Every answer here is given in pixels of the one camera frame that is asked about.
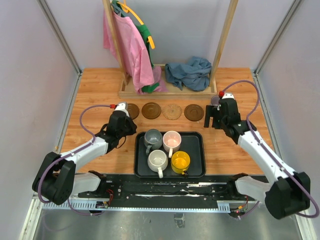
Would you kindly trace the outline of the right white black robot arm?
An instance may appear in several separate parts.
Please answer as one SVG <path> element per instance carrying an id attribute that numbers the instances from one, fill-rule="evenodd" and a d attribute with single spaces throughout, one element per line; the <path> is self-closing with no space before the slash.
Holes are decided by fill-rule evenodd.
<path id="1" fill-rule="evenodd" d="M 234 175 L 226 188 L 227 196 L 238 200 L 243 195 L 264 203 L 275 219 L 297 214 L 310 207 L 311 181 L 305 172 L 296 172 L 266 144 L 257 128 L 243 120 L 232 95 L 214 96 L 206 106 L 204 127 L 221 129 L 245 150 L 263 171 L 267 182 L 246 173 Z"/>

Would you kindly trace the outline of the woven rattan coaster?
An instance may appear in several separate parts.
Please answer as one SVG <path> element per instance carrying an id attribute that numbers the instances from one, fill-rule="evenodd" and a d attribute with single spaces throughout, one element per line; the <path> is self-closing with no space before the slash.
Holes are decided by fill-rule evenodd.
<path id="1" fill-rule="evenodd" d="M 162 109 L 162 114 L 168 120 L 177 120 L 182 115 L 182 108 L 177 104 L 168 104 Z"/>

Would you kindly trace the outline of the yellow glass mug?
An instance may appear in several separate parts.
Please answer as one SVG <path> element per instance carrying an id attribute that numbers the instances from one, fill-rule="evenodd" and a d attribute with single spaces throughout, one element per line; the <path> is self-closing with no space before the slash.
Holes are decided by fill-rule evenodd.
<path id="1" fill-rule="evenodd" d="M 171 158 L 171 168 L 176 174 L 187 177 L 191 158 L 185 151 L 177 151 Z"/>

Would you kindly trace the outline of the brown wooden coaster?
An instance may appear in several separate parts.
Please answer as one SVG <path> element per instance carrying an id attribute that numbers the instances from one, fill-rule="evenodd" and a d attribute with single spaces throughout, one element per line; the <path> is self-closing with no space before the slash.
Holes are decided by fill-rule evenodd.
<path id="1" fill-rule="evenodd" d="M 190 104 L 184 109 L 184 116 L 192 122 L 200 121 L 204 116 L 204 110 L 200 105 Z"/>
<path id="2" fill-rule="evenodd" d="M 161 112 L 160 105 L 155 102 L 148 102 L 141 109 L 142 115 L 149 120 L 158 118 Z"/>

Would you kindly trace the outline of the purple glass cup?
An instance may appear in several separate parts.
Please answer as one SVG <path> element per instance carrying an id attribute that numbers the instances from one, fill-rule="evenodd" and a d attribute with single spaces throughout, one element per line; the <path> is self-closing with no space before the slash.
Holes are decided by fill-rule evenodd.
<path id="1" fill-rule="evenodd" d="M 215 95 L 215 96 L 213 96 L 213 97 L 211 98 L 210 104 L 211 104 L 212 106 L 217 107 L 217 106 L 219 106 L 219 100 L 220 100 L 220 97 L 219 97 L 218 95 Z"/>

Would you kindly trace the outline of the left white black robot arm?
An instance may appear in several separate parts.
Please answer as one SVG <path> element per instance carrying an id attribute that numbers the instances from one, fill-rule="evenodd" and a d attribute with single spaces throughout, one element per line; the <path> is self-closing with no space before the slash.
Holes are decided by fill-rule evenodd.
<path id="1" fill-rule="evenodd" d="M 90 141 L 63 154 L 48 153 L 32 183 L 32 190 L 47 199 L 43 203 L 53 202 L 56 205 L 63 204 L 71 195 L 79 192 L 90 191 L 96 198 L 103 197 L 107 193 L 107 185 L 101 182 L 99 176 L 86 173 L 76 177 L 76 172 L 115 149 L 121 138 L 135 134 L 136 130 L 137 126 L 127 110 L 114 110 L 109 122 Z M 74 182 L 83 188 L 78 191 Z"/>

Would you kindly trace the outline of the pink ceramic mug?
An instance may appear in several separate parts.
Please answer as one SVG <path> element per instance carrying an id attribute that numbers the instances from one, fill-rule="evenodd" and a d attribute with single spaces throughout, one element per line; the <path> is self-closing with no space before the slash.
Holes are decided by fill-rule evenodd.
<path id="1" fill-rule="evenodd" d="M 168 153 L 168 158 L 171 159 L 173 154 L 180 149 L 182 142 L 181 135 L 176 131 L 167 131 L 162 138 L 164 150 Z"/>

